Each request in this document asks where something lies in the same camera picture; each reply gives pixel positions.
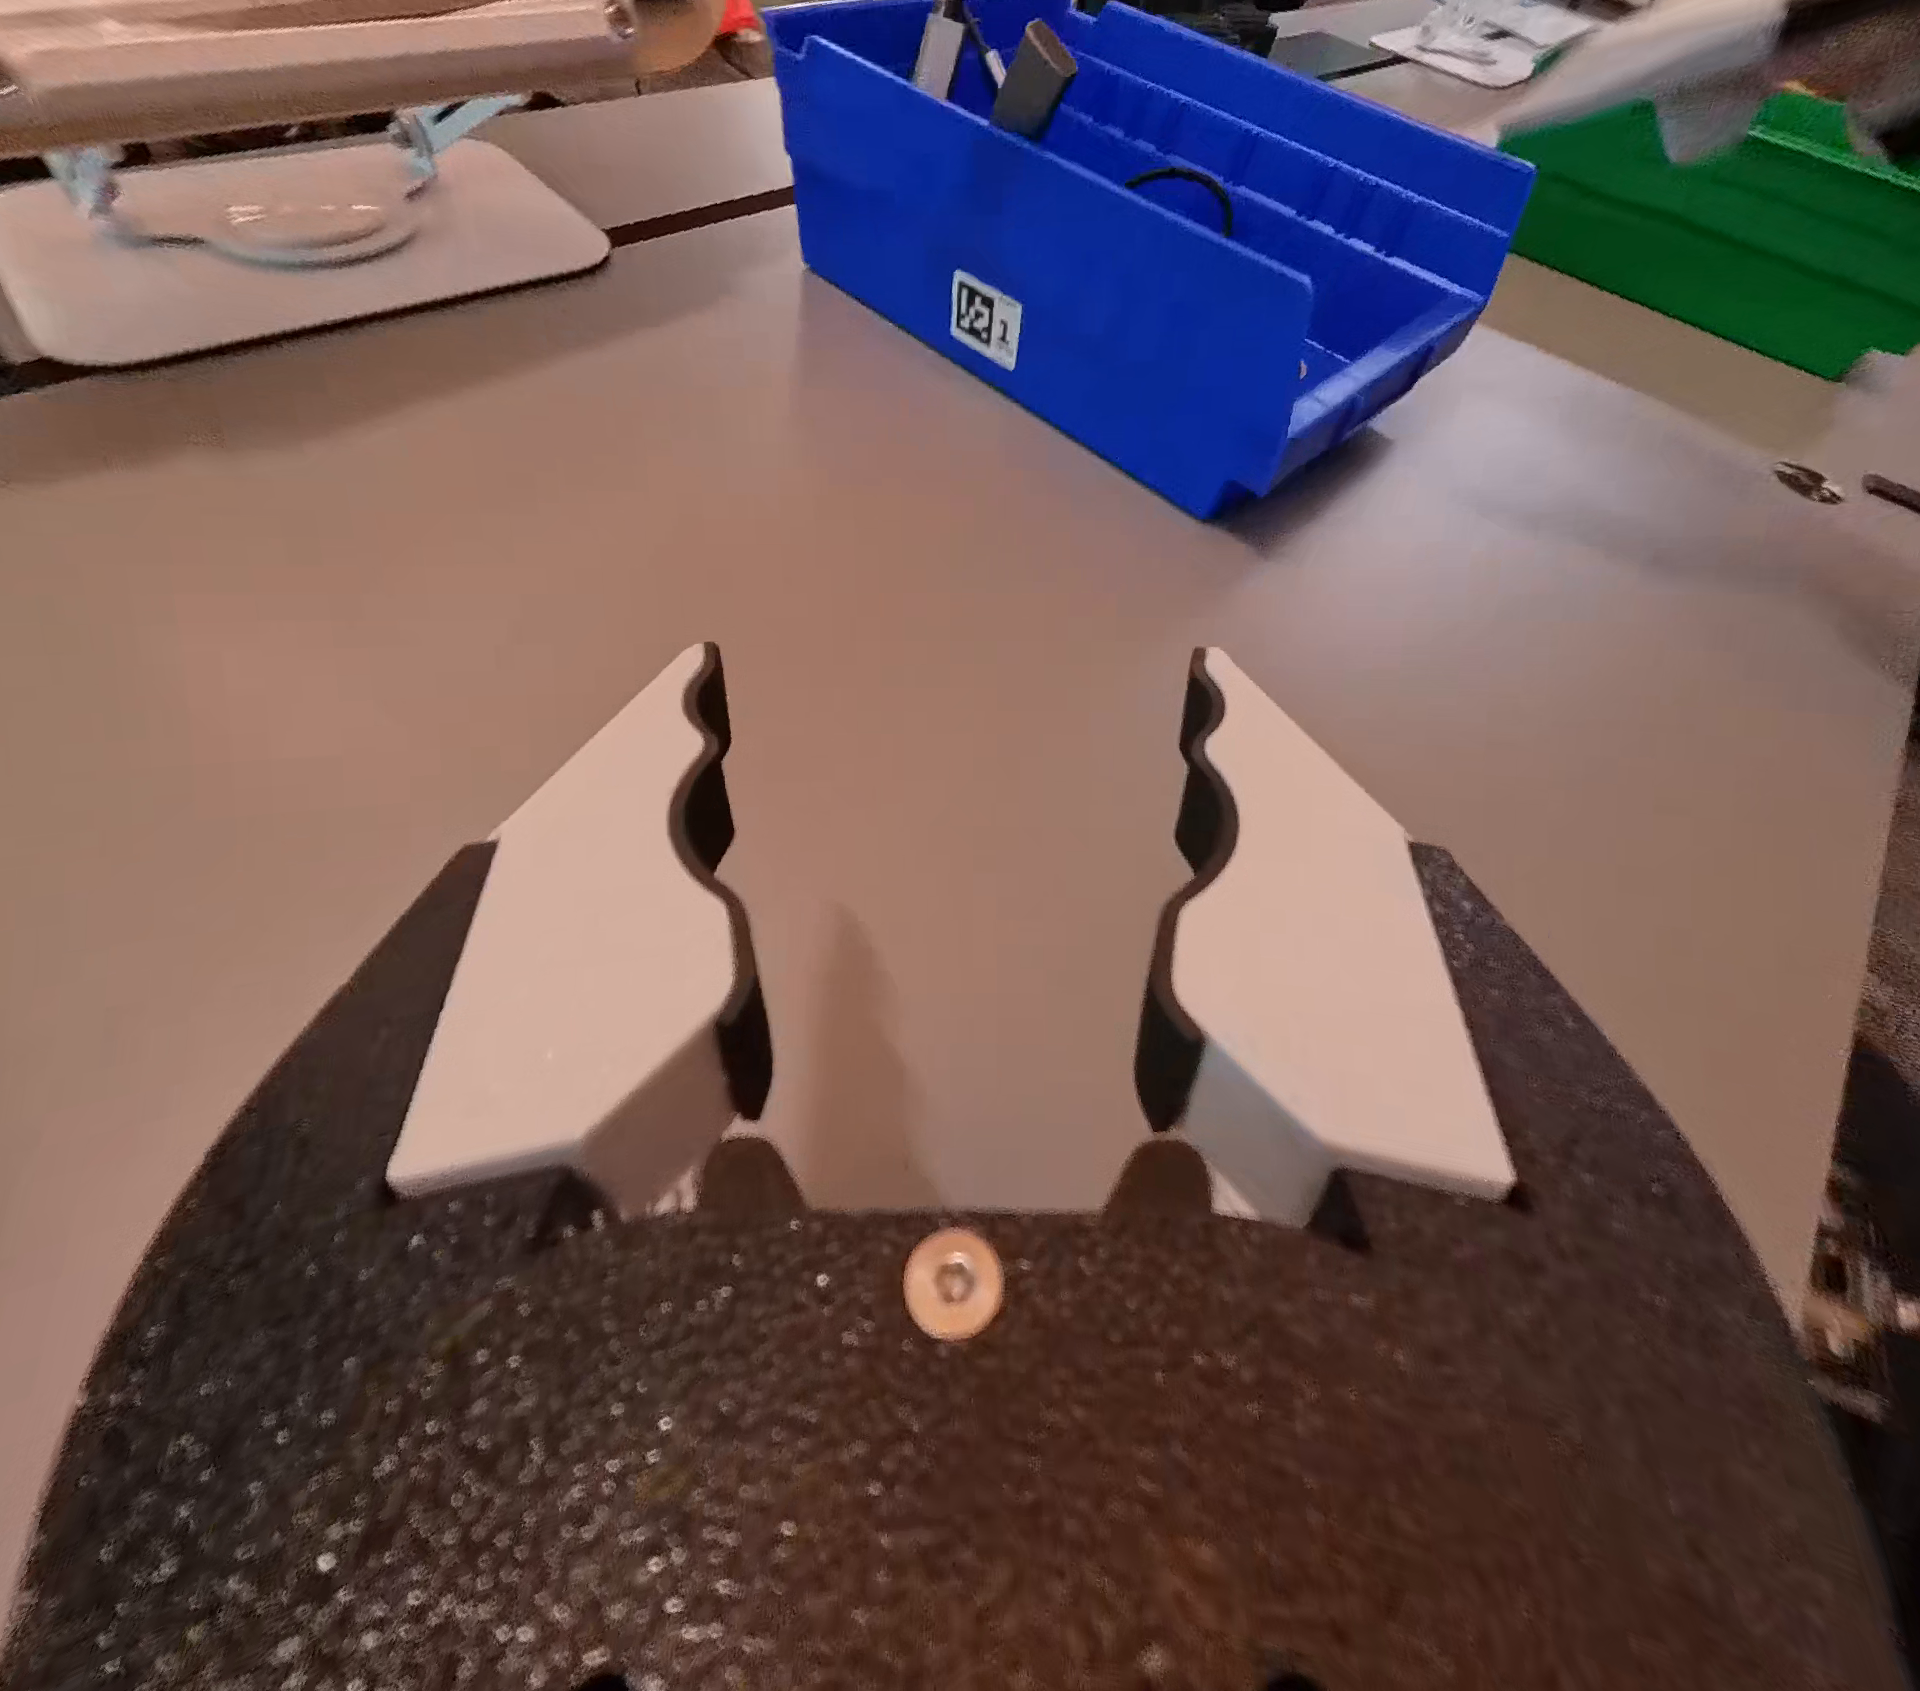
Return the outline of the blue bin with white label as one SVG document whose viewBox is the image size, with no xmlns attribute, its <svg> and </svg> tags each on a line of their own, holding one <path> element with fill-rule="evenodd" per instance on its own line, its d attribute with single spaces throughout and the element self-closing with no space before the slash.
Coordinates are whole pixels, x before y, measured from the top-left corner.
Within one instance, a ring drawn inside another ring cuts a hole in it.
<svg viewBox="0 0 1920 1691">
<path fill-rule="evenodd" d="M 915 87 L 935 0 L 764 13 L 806 267 L 1198 519 L 1272 493 L 1461 345 L 1534 167 L 1181 23 L 969 0 L 1004 65 L 1077 75 L 1042 141 L 967 49 Z"/>
</svg>

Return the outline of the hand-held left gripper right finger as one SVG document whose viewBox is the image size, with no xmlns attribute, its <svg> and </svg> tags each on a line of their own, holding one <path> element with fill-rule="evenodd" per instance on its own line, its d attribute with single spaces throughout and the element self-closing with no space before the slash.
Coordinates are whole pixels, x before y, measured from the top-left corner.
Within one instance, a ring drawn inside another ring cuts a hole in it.
<svg viewBox="0 0 1920 1691">
<path fill-rule="evenodd" d="M 1213 1204 L 1308 1224 L 1335 1174 L 1519 1184 L 1414 845 L 1220 647 L 1187 661 L 1134 1088 Z"/>
</svg>

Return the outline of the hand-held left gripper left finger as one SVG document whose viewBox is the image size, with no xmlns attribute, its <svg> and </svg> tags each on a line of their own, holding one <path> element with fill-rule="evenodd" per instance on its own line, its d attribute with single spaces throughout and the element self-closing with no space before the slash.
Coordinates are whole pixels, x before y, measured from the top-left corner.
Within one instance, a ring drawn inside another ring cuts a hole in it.
<svg viewBox="0 0 1920 1691">
<path fill-rule="evenodd" d="M 623 1218 L 759 1118 L 774 1040 L 736 825 L 722 649 L 693 643 L 491 833 L 391 1146 L 402 1198 L 564 1172 Z"/>
</svg>

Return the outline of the dark grey USB adapter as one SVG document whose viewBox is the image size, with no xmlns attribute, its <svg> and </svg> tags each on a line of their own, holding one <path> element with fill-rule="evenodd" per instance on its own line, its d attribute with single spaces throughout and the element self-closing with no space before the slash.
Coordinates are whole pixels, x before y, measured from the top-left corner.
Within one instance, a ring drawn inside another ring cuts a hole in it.
<svg viewBox="0 0 1920 1691">
<path fill-rule="evenodd" d="M 1039 19 L 1028 21 L 997 79 L 987 121 L 1020 139 L 1042 141 L 1077 73 L 1077 57 L 1058 31 Z"/>
</svg>

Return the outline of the wooden document stand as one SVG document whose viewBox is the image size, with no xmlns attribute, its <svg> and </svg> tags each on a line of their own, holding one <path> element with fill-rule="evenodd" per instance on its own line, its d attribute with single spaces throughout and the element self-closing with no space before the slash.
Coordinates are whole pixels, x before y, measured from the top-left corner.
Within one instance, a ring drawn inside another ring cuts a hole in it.
<svg viewBox="0 0 1920 1691">
<path fill-rule="evenodd" d="M 4 313 L 71 367 L 165 359 L 599 267 L 484 123 L 623 93 L 724 0 L 292 0 L 4 19 Z"/>
</svg>

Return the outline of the green plastic bin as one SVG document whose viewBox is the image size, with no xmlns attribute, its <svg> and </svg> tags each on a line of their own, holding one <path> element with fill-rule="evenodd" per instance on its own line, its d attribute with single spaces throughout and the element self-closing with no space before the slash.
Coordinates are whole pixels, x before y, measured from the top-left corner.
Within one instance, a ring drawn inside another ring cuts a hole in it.
<svg viewBox="0 0 1920 1691">
<path fill-rule="evenodd" d="M 1534 167 L 1511 239 L 1530 263 L 1832 381 L 1916 349 L 1916 159 L 1859 151 L 1840 103 L 1774 95 L 1689 165 L 1645 103 L 1501 149 Z"/>
</svg>

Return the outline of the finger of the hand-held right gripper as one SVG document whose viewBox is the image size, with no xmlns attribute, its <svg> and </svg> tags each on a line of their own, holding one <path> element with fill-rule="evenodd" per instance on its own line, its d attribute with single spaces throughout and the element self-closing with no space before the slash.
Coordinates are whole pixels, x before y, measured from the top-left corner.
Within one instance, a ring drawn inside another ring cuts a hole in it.
<svg viewBox="0 0 1920 1691">
<path fill-rule="evenodd" d="M 1654 0 L 1560 49 L 1498 113 L 1498 143 L 1648 107 L 1667 163 L 1744 139 L 1774 91 L 1787 0 Z"/>
</svg>

